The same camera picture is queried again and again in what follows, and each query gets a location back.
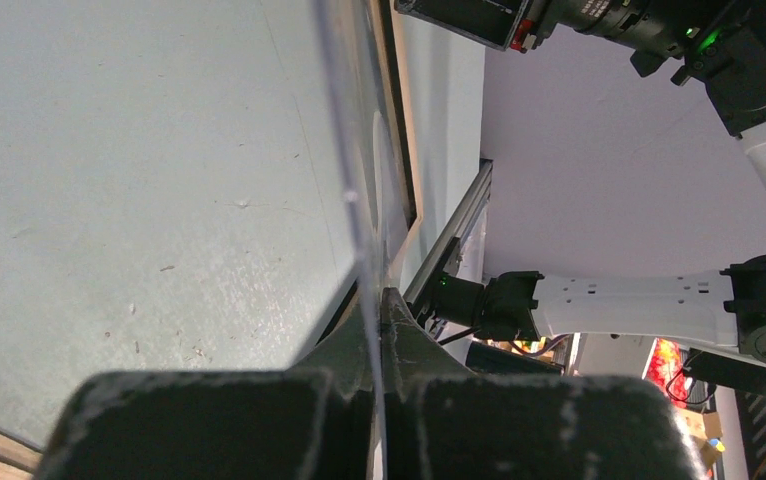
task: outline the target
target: cardboard box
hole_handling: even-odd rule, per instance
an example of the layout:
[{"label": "cardboard box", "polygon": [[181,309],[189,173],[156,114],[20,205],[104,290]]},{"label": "cardboard box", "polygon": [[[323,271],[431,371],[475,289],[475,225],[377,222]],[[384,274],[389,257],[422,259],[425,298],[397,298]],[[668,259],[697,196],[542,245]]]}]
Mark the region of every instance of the cardboard box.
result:
[{"label": "cardboard box", "polygon": [[718,413],[695,413],[686,409],[678,409],[689,427],[689,434],[702,440],[722,437],[722,422]]},{"label": "cardboard box", "polygon": [[698,447],[701,464],[709,470],[722,455],[722,452],[710,445],[710,440],[722,437],[722,422],[719,419],[719,414],[696,413],[682,408],[678,409],[678,412],[686,421],[689,434]]}]

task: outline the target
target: electrical wire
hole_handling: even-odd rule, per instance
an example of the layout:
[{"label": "electrical wire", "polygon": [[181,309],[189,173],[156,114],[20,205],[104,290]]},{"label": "electrical wire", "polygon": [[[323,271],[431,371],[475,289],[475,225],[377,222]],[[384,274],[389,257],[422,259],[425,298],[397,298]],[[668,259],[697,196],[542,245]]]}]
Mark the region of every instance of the electrical wire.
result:
[{"label": "electrical wire", "polygon": [[542,347],[540,350],[536,352],[526,352],[523,348],[519,347],[515,344],[515,342],[510,342],[510,345],[512,345],[513,349],[515,349],[516,352],[520,353],[521,355],[528,357],[528,358],[539,358],[542,355],[545,355],[546,353],[550,352],[551,350],[557,348],[557,345],[562,343],[563,340],[565,340],[568,337],[568,334],[565,335],[558,335],[554,337],[553,339],[549,340],[545,343],[545,346]]},{"label": "electrical wire", "polygon": [[754,475],[751,476],[751,480],[757,480],[760,478],[760,471],[763,470],[763,467],[766,466],[766,458],[763,459],[762,462],[760,462],[760,466],[757,467],[757,470],[754,470]]},{"label": "electrical wire", "polygon": [[424,331],[433,337],[433,340],[439,340],[439,333],[441,330],[439,327],[441,323],[442,319],[434,315],[432,318],[428,318],[424,323]]},{"label": "electrical wire", "polygon": [[480,331],[480,327],[471,327],[468,330],[463,330],[460,333],[456,333],[454,335],[451,335],[448,338],[443,338],[442,340],[439,340],[439,345],[447,345],[451,342],[456,342],[457,340],[463,339],[469,335],[473,335]]},{"label": "electrical wire", "polygon": [[689,357],[686,362],[683,364],[682,367],[680,367],[680,370],[677,371],[677,373],[666,383],[666,395],[669,396],[672,400],[675,402],[681,402],[685,403],[687,405],[704,405],[705,403],[709,402],[711,398],[713,398],[713,395],[716,394],[716,388],[718,385],[716,384],[707,384],[707,396],[704,398],[704,400],[701,400],[700,402],[690,402],[689,397],[692,396],[692,391],[695,389],[695,385],[697,382],[693,379],[692,385],[689,387],[689,391],[686,393],[686,398],[677,398],[677,395],[672,393],[672,385],[674,385],[675,380],[677,380],[678,377],[686,378],[686,372],[689,367],[689,364],[692,363],[693,360],[698,358],[699,355],[701,355],[703,352],[700,350],[695,352],[691,357]]},{"label": "electrical wire", "polygon": [[447,320],[442,320],[441,318],[436,320],[436,323],[433,324],[433,328],[430,330],[430,335],[433,336],[433,340],[436,340],[437,342],[439,341],[439,338],[445,333],[446,326],[448,326]]}]

